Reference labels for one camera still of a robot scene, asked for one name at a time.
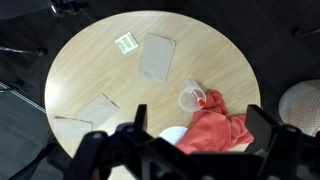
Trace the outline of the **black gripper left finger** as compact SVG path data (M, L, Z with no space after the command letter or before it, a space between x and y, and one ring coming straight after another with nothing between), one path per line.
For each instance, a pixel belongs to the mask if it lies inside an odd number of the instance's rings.
M136 111L134 125L138 128L145 130L147 128L147 105L140 104Z

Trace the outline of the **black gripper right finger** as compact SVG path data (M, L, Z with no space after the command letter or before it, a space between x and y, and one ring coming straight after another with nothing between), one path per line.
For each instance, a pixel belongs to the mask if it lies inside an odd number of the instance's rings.
M280 124L259 106L251 104L247 107L245 126L257 145L268 150Z

